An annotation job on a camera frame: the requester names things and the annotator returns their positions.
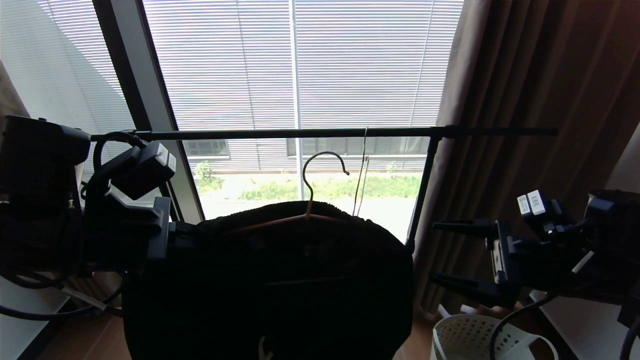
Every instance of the barcode label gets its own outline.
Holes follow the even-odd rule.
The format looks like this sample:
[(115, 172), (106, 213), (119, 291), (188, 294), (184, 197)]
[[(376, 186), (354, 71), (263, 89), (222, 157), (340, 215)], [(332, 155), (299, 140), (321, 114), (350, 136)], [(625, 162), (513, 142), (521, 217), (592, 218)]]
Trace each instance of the barcode label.
[(533, 215), (540, 215), (545, 210), (545, 205), (542, 203), (542, 197), (540, 196), (540, 192), (535, 190), (527, 194), (527, 198), (529, 199), (529, 204), (531, 204), (531, 211)]
[(526, 215), (531, 212), (531, 208), (529, 207), (529, 202), (527, 201), (526, 195), (518, 196), (518, 205), (520, 206), (521, 215)]

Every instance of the black garment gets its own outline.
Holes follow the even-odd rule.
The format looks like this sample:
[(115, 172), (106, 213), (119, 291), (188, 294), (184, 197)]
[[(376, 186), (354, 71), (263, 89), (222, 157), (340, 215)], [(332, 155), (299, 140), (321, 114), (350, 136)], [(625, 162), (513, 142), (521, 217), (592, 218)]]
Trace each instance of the black garment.
[(202, 222), (193, 250), (148, 266), (137, 294), (123, 295), (133, 359), (257, 359), (262, 336), (274, 360), (392, 359), (411, 332), (413, 259), (387, 230), (315, 202), (314, 214), (348, 222), (295, 220), (221, 235), (306, 206)]

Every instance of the laundry basket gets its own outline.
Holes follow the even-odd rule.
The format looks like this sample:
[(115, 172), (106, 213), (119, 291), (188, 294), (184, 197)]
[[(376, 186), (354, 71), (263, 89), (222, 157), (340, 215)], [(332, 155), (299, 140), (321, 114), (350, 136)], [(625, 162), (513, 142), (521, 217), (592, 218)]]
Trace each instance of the laundry basket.
[[(489, 359), (489, 341), (499, 322), (483, 315), (452, 315), (440, 320), (433, 327), (431, 360)], [(533, 360), (529, 345), (537, 339), (547, 342), (557, 360), (558, 354), (549, 340), (510, 324), (506, 324), (498, 336), (495, 357), (497, 360)]]

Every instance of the black metal rod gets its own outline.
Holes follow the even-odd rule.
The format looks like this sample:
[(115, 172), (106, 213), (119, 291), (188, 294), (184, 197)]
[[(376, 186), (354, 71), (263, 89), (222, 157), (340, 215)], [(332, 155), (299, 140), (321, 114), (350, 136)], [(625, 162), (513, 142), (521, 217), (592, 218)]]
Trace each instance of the black metal rod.
[(422, 214), (422, 207), (424, 205), (424, 199), (427, 195), (427, 185), (429, 185), (429, 178), (431, 177), (431, 169), (433, 168), (433, 160), (436, 157), (438, 151), (438, 144), (441, 138), (430, 138), (429, 147), (427, 148), (427, 160), (424, 162), (424, 171), (422, 172), (422, 180), (420, 180), (420, 188), (418, 188), (418, 196), (415, 199), (415, 211), (413, 212), (413, 218), (411, 219), (411, 225), (409, 228), (409, 235), (406, 239), (406, 247), (413, 254), (415, 250), (415, 235), (418, 232), (418, 223), (420, 222), (420, 215)]
[[(430, 136), (457, 138), (461, 136), (554, 136), (556, 127), (378, 127), (367, 129), (367, 137)], [(275, 129), (275, 130), (221, 130), (221, 131), (136, 131), (142, 140), (217, 140), (217, 139), (272, 139), (272, 138), (349, 138), (363, 137), (361, 129)], [(91, 135), (98, 141), (104, 135)]]

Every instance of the wooden hanger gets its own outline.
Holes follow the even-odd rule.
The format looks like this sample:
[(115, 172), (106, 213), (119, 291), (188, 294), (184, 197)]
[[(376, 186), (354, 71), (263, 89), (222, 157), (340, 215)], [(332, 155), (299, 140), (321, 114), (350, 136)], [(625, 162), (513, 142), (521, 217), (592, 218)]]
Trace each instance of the wooden hanger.
[(260, 224), (249, 225), (249, 226), (246, 226), (246, 227), (241, 227), (240, 229), (231, 230), (231, 231), (227, 232), (227, 234), (240, 233), (241, 231), (258, 229), (260, 227), (266, 227), (266, 226), (275, 225), (275, 224), (282, 224), (284, 222), (290, 222), (290, 221), (300, 220), (300, 219), (305, 219), (306, 220), (306, 219), (310, 219), (310, 218), (316, 218), (316, 219), (320, 219), (320, 220), (328, 220), (328, 221), (334, 221), (334, 222), (346, 222), (346, 220), (341, 219), (341, 218), (333, 218), (333, 217), (326, 217), (324, 215), (311, 214), (311, 207), (312, 207), (313, 201), (314, 201), (314, 189), (311, 187), (311, 185), (307, 181), (307, 175), (306, 175), (306, 173), (307, 173), (307, 165), (309, 165), (311, 160), (315, 159), (316, 157), (318, 157), (320, 155), (324, 155), (324, 154), (329, 154), (329, 155), (336, 156), (338, 158), (338, 160), (340, 160), (340, 164), (342, 165), (343, 173), (349, 175), (349, 172), (347, 171), (347, 169), (344, 166), (344, 160), (342, 160), (342, 157), (340, 155), (338, 155), (337, 153), (335, 153), (333, 151), (321, 151), (321, 152), (318, 152), (317, 154), (311, 156), (305, 162), (305, 166), (302, 168), (302, 181), (305, 182), (305, 185), (307, 186), (307, 188), (309, 188), (309, 192), (310, 192), (309, 202), (307, 204), (307, 211), (304, 214), (296, 215), (294, 217), (288, 217), (288, 218), (282, 218), (282, 219), (278, 219), (278, 220), (267, 221), (267, 222), (263, 222), (263, 223), (260, 223)]

